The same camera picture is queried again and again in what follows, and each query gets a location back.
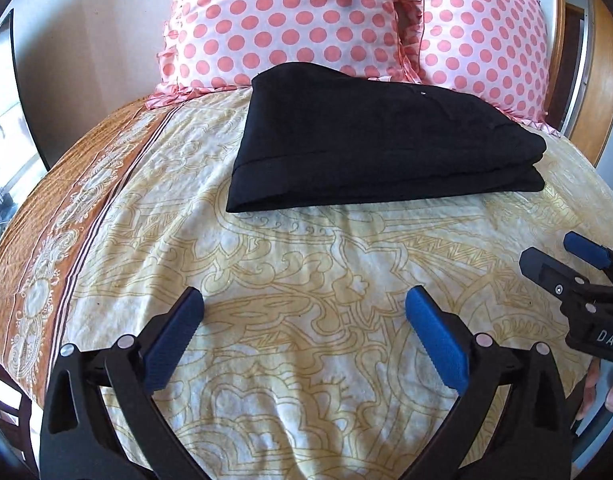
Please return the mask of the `black pants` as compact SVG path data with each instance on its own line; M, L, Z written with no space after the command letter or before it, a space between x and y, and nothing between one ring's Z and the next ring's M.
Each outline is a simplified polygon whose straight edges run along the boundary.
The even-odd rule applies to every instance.
M477 96L286 63L252 80L226 209L540 192L545 151Z

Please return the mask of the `orange patterned bedspread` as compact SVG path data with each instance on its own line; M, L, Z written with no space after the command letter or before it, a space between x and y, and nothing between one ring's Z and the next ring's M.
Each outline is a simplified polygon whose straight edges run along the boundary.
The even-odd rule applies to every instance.
M535 246L613 247L613 191L548 136L538 193L229 214L246 90L147 110L75 143L0 240L0 364L35 402L67 342L106 348L187 287L206 316L156 396L215 479L394 479L440 426L445 388L407 323L423 285L504 346L544 341L571 390L589 359L558 302L524 278Z

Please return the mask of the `dark wooden chair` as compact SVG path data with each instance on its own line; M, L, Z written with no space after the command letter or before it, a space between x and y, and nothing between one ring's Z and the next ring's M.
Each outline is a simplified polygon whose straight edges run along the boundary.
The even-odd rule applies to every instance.
M0 479L38 479L32 402L0 365Z

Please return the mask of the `left pink polka-dot pillow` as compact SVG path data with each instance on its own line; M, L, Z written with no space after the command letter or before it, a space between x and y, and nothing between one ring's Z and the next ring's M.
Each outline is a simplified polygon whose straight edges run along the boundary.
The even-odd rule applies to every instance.
M172 0L150 107L244 88L287 62L353 77L416 82L397 0Z

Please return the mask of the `pink polka-dot pillow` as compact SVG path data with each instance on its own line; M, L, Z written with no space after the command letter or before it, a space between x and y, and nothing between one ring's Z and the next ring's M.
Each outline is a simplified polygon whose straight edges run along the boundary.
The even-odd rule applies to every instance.
M546 122L549 48L539 0L421 0L403 42L424 84L472 94L559 135Z
M244 88L287 62L353 77L416 82L397 0L172 0L150 107Z

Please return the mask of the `wooden door frame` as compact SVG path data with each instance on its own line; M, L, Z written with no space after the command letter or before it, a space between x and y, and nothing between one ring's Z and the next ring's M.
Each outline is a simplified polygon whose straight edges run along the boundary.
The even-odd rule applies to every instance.
M540 0L549 38L546 122L596 166L613 130L613 14L603 0Z

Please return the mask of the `wall mirror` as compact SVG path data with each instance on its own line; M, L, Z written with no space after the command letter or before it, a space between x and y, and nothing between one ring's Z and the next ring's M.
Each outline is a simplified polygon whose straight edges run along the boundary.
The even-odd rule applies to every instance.
M17 210L47 174L21 103L14 14L0 21L0 239Z

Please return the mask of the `right pink polka-dot pillow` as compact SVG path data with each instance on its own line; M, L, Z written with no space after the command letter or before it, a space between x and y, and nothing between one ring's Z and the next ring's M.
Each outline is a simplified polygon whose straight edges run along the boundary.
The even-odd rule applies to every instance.
M546 122L549 48L539 0L421 0L403 42L424 84L472 94L559 135Z

